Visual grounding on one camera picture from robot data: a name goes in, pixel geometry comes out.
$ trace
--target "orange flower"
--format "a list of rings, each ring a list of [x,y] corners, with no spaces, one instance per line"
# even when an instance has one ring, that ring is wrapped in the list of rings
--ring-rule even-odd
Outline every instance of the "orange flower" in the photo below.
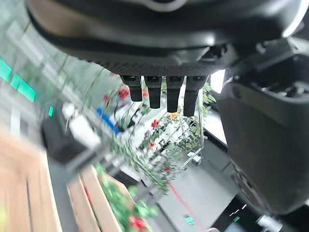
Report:
[[[169,114],[169,117],[170,117],[171,120],[176,119],[176,118],[178,117],[178,112],[170,113],[170,114]]]

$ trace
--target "flower planter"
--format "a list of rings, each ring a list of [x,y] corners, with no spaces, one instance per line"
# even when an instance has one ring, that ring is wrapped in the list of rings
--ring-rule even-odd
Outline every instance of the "flower planter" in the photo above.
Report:
[[[106,174],[102,175],[108,181],[115,183],[122,194],[129,194],[125,185]],[[68,185],[68,191],[80,232],[122,232],[93,166],[82,171]],[[133,199],[130,198],[127,205],[129,208],[133,207]]]
[[[0,232],[61,232],[46,152],[0,125]]]

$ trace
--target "green sign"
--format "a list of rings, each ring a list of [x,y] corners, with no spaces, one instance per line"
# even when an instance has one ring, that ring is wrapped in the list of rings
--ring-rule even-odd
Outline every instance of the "green sign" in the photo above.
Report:
[[[234,222],[237,222],[239,220],[239,217],[236,217],[233,219]]]
[[[53,116],[54,108],[52,106],[49,107],[48,115],[51,117]]]
[[[192,217],[185,216],[184,219],[189,225],[195,225],[195,222]]]

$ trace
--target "red line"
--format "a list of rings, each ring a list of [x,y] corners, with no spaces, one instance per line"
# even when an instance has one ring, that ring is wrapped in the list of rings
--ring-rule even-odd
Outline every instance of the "red line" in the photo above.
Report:
[[[181,198],[181,196],[179,195],[179,193],[177,192],[177,190],[174,188],[173,185],[170,184],[170,182],[168,182],[168,186],[170,187],[170,189],[173,191],[173,193],[175,194],[176,198],[178,201],[180,201],[183,206],[188,210],[188,212],[192,215],[192,217],[197,221],[198,226],[200,227],[201,231],[208,231],[206,229],[206,226],[204,226],[203,222],[196,216],[196,214],[194,213],[194,211],[191,209],[191,207],[188,205],[188,203],[183,200]]]

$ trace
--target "blue object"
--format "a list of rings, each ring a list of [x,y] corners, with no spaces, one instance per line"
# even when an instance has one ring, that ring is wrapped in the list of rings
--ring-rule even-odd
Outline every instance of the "blue object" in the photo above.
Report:
[[[112,129],[112,131],[117,135],[120,133],[120,130],[110,121],[110,116],[103,112],[102,107],[96,109],[96,113],[98,114],[99,118],[102,122],[106,122],[107,125]]]

